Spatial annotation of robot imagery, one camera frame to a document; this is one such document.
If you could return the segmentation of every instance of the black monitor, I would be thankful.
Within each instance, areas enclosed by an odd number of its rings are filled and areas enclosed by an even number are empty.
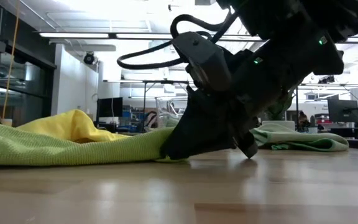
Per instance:
[[[98,99],[98,115],[100,118],[122,117],[122,97]]]
[[[332,122],[358,123],[356,100],[328,100],[329,120]]]

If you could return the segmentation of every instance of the wooden table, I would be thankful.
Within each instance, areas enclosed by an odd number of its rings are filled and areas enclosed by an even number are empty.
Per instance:
[[[0,167],[0,223],[358,223],[358,150]]]

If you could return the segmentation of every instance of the green cloth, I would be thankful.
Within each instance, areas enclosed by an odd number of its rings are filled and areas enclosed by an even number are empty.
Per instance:
[[[160,146],[172,130],[79,144],[0,125],[0,165],[72,166],[163,159]]]
[[[322,152],[346,151],[349,143],[336,134],[302,134],[278,124],[265,124],[251,130],[258,146],[273,150],[303,149]]]

